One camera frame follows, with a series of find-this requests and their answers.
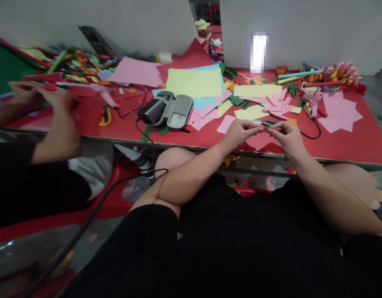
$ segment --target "white wall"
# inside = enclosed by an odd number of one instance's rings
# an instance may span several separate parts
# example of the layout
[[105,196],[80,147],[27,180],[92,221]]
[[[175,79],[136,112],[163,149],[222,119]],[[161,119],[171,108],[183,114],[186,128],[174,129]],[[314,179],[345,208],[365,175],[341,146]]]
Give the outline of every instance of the white wall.
[[0,0],[0,37],[14,45],[90,49],[77,26],[93,26],[114,50],[144,55],[182,54],[197,37],[188,0]]
[[221,0],[225,60],[250,67],[250,35],[267,32],[269,68],[303,61],[352,61],[359,74],[382,68],[382,0]]

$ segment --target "gray case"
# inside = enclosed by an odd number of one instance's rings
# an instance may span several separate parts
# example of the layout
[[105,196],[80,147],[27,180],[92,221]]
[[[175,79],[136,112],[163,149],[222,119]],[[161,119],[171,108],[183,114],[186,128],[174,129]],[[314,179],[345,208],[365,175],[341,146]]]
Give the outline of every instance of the gray case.
[[[169,101],[162,96],[165,94],[172,95]],[[160,126],[163,124],[165,119],[167,126],[171,128],[181,129],[187,124],[188,116],[193,105],[193,100],[191,97],[186,95],[177,95],[174,97],[171,92],[163,91],[159,92],[154,99],[163,101],[166,104],[166,108],[161,119],[155,125],[150,124],[150,126]]]

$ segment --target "forearm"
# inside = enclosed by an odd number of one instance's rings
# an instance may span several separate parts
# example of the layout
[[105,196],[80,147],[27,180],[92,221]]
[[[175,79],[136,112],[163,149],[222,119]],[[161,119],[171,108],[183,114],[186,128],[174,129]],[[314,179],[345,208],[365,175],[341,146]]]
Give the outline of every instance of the forearm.
[[293,163],[321,215],[342,238],[362,233],[382,236],[379,218],[309,154]]
[[74,116],[61,107],[53,111],[49,133],[37,144],[33,164],[68,160],[81,154],[79,128]]
[[16,101],[9,101],[0,104],[0,128],[5,127],[10,122],[30,111],[26,104]]
[[182,206],[189,202],[223,163],[231,150],[223,142],[171,170],[144,194]]

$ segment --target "black shirt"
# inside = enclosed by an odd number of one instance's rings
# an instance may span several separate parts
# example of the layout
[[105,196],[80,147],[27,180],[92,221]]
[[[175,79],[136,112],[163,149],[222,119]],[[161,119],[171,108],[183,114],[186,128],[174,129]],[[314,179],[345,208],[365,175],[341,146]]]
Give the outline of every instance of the black shirt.
[[180,240],[171,209],[139,207],[63,297],[382,297],[382,237],[342,256],[274,200],[237,197]]
[[91,188],[68,162],[30,165],[35,144],[0,143],[0,227],[77,210]]

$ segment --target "left hand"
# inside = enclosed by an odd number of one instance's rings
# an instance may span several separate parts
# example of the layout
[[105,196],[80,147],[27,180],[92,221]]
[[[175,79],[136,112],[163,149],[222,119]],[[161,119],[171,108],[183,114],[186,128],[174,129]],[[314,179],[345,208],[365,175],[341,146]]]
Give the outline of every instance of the left hand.
[[41,84],[35,82],[9,82],[9,86],[14,93],[12,103],[23,104],[30,110],[39,107],[44,102],[44,98],[36,89],[38,85]]
[[262,127],[253,128],[253,121],[235,119],[228,128],[223,143],[232,151],[240,147],[249,137],[263,131]]

